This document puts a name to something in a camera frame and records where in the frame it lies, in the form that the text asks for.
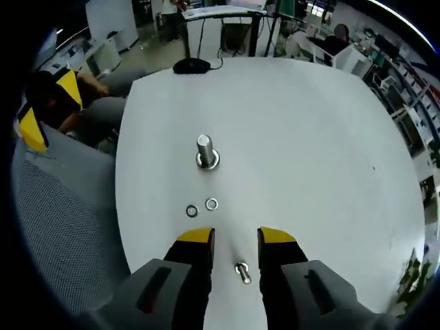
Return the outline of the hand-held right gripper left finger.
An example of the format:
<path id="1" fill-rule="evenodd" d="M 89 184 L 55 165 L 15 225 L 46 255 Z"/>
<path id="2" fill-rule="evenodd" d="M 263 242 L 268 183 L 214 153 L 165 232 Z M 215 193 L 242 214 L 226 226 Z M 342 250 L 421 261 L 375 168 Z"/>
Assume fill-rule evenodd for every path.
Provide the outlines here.
<path id="1" fill-rule="evenodd" d="M 147 262 L 91 313 L 91 328 L 203 329 L 214 247 L 212 227 L 181 234 L 164 258 Z"/>

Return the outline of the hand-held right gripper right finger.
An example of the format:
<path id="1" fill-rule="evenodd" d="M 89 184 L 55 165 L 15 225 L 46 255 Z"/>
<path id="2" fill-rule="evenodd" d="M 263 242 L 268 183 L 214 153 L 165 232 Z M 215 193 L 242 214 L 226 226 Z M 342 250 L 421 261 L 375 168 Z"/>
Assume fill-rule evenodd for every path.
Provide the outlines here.
<path id="1" fill-rule="evenodd" d="M 359 302 L 352 284 L 318 260 L 310 261 L 296 239 L 260 227 L 259 288 L 268 329 L 394 329 L 397 320 Z"/>

